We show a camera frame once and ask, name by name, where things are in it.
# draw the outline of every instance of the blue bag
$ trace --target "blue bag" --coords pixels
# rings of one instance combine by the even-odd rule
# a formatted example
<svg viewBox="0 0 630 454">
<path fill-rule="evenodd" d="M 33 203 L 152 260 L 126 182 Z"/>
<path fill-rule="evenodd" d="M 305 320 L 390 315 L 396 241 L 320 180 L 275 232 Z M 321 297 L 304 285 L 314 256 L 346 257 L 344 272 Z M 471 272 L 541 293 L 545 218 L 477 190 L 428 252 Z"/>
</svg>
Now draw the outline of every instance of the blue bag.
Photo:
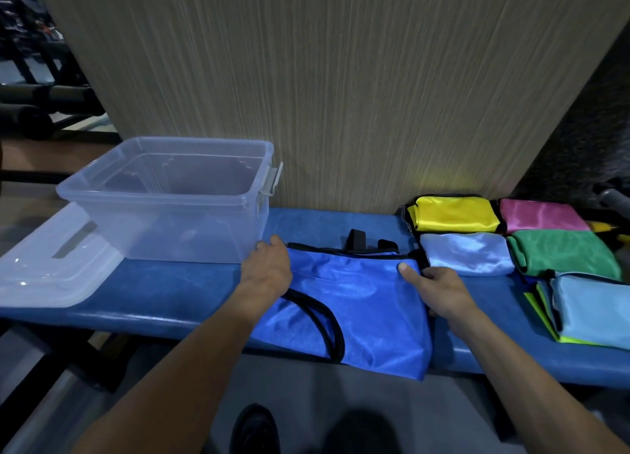
<svg viewBox="0 0 630 454">
<path fill-rule="evenodd" d="M 423 379 L 432 349 L 427 311 L 398 264 L 405 261 L 420 271 L 427 263 L 421 250 L 399 255 L 395 244 L 382 242 L 375 250 L 361 249 L 360 243 L 354 250 L 288 243 L 293 272 L 288 296 L 265 313 L 252 338 L 368 371 Z"/>
<path fill-rule="evenodd" d="M 547 276 L 538 294 L 558 341 L 630 349 L 629 285 L 578 272 Z"/>
<path fill-rule="evenodd" d="M 515 270 L 508 244 L 497 233 L 420 235 L 432 267 L 452 268 L 460 276 L 500 276 Z"/>
</svg>

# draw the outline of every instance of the forearm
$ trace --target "forearm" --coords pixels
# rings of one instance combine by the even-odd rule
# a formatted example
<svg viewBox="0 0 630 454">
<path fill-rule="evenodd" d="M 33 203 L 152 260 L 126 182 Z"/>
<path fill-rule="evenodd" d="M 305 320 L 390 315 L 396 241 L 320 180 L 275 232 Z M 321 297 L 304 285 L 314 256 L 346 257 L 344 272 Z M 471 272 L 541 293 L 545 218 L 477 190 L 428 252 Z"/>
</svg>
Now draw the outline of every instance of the forearm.
<svg viewBox="0 0 630 454">
<path fill-rule="evenodd" d="M 630 451 L 480 310 L 453 329 L 488 376 L 528 452 Z"/>
<path fill-rule="evenodd" d="M 256 307 L 241 303 L 247 289 L 239 286 L 214 315 L 90 426 L 73 452 L 199 452 L 258 320 Z"/>
</svg>

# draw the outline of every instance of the person's left hand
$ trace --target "person's left hand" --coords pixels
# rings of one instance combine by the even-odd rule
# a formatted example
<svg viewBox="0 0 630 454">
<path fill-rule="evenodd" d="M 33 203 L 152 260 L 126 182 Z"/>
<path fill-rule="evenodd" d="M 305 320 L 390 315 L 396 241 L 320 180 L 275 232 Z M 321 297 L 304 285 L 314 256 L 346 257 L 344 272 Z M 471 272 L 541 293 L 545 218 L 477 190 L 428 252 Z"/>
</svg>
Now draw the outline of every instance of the person's left hand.
<svg viewBox="0 0 630 454">
<path fill-rule="evenodd" d="M 234 296 L 253 308 L 253 315 L 262 316 L 287 292 L 292 279 L 287 248 L 278 235 L 272 235 L 271 245 L 256 243 L 256 249 L 241 264 L 241 282 Z"/>
</svg>

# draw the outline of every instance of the blue bench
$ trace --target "blue bench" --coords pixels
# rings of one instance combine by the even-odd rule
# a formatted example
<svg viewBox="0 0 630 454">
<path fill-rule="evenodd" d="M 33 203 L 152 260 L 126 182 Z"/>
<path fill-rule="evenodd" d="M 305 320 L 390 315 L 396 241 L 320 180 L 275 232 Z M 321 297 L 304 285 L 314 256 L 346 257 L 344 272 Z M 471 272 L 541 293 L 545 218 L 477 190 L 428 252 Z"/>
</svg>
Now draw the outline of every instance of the blue bench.
<svg viewBox="0 0 630 454">
<path fill-rule="evenodd" d="M 368 245 L 385 238 L 398 243 L 403 253 L 414 248 L 405 225 L 390 215 L 272 209 L 265 237 L 278 233 L 286 242 L 341 247 L 351 228 L 365 231 Z M 91 297 L 74 307 L 0 308 L 0 318 L 182 339 L 220 307 L 238 279 L 237 265 L 125 259 Z M 630 387 L 630 351 L 555 342 L 523 297 L 517 276 L 471 277 L 464 282 L 479 307 L 558 381 Z M 250 346 L 260 344 L 251 341 Z M 481 373 L 468 347 L 441 318 L 435 321 L 432 367 Z"/>
</svg>

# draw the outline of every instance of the person's left arm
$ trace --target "person's left arm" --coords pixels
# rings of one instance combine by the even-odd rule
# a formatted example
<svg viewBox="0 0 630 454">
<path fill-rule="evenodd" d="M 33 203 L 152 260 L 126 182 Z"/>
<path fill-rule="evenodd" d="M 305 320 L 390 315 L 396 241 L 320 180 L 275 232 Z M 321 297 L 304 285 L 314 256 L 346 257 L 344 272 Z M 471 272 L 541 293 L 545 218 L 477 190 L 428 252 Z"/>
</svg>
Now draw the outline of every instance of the person's left arm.
<svg viewBox="0 0 630 454">
<path fill-rule="evenodd" d="M 242 348 L 291 279 L 280 237 L 273 235 L 271 245 L 258 242 L 225 304 L 95 421 L 73 453 L 197 454 Z"/>
</svg>

